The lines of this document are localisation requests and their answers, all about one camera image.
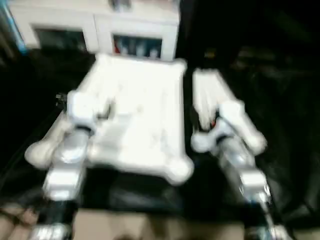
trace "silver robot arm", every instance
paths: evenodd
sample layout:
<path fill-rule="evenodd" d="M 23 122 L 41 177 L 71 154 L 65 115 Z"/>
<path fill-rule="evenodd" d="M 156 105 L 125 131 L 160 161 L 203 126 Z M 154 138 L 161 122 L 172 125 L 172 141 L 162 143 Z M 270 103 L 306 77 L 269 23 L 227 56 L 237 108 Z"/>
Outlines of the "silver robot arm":
<path fill-rule="evenodd" d="M 40 212 L 29 240 L 72 239 L 73 221 L 86 177 L 87 148 L 95 130 L 94 107 L 89 95 L 74 91 L 68 94 L 67 116 L 74 127 L 52 153 L 42 187 L 47 208 Z"/>
<path fill-rule="evenodd" d="M 257 231 L 259 239 L 291 240 L 283 226 L 275 225 L 270 214 L 271 195 L 265 174 L 257 168 L 255 154 L 263 151 L 262 135 L 252 128 L 251 144 L 247 144 L 248 134 L 243 135 L 243 128 L 248 129 L 244 119 L 245 111 L 240 101 L 232 100 L 217 107 L 218 117 L 209 132 L 195 131 L 191 136 L 191 146 L 199 153 L 210 152 L 218 158 L 218 165 L 233 188 L 236 200 L 240 203 L 260 205 L 267 228 Z"/>

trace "black surface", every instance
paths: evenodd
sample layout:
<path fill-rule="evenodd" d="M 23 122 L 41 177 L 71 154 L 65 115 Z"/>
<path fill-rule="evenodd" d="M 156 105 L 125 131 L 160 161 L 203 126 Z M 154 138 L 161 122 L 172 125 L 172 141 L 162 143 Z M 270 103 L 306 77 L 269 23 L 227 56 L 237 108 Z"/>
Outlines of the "black surface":
<path fill-rule="evenodd" d="M 44 172 L 24 161 L 25 148 L 41 139 L 59 114 L 54 110 L 55 94 L 76 88 L 93 60 L 94 56 L 85 53 L 35 51 L 6 70 L 3 76 L 10 87 L 2 100 L 8 112 L 4 136 L 8 140 L 5 156 L 9 157 L 5 159 L 16 152 L 11 160 L 20 162 L 13 173 L 21 173 L 7 176 L 1 196 L 41 185 Z M 235 95 L 245 102 L 246 111 L 268 141 L 268 149 L 256 162 L 268 176 L 282 220 L 293 227 L 318 226 L 319 75 L 315 69 L 312 74 L 276 74 L 278 78 L 275 78 L 266 75 L 263 69 L 256 66 L 246 70 L 220 70 Z M 188 69 L 183 81 L 185 148 L 195 165 L 192 177 L 184 185 L 172 187 L 157 177 L 123 174 L 114 169 L 90 169 L 82 207 L 179 215 L 210 222 L 242 220 L 249 224 L 259 221 L 258 210 L 233 204 L 233 194 L 216 161 L 190 148 L 192 72 Z"/>
<path fill-rule="evenodd" d="M 243 46 L 320 52 L 320 18 L 310 0 L 182 0 L 180 18 L 176 56 L 190 67 L 228 66 Z"/>
<path fill-rule="evenodd" d="M 65 224 L 72 226 L 78 205 L 74 201 L 48 201 L 38 215 L 37 224 Z"/>

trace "beige floor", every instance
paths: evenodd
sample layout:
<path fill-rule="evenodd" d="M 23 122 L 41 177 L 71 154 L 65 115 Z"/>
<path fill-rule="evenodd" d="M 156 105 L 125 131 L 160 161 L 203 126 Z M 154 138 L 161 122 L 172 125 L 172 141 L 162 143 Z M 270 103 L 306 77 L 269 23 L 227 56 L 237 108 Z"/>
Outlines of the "beige floor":
<path fill-rule="evenodd" d="M 19 210 L 11 209 L 10 212 L 18 213 Z M 28 214 L 25 219 L 34 221 Z M 6 218 L 0 217 L 0 240 L 7 239 L 11 232 L 9 240 L 26 240 L 29 229 L 14 228 Z M 146 214 L 81 210 L 75 219 L 74 240 L 243 240 L 243 235 L 244 228 L 240 223 L 200 224 Z M 320 230 L 300 231 L 296 236 L 299 240 L 320 240 Z"/>

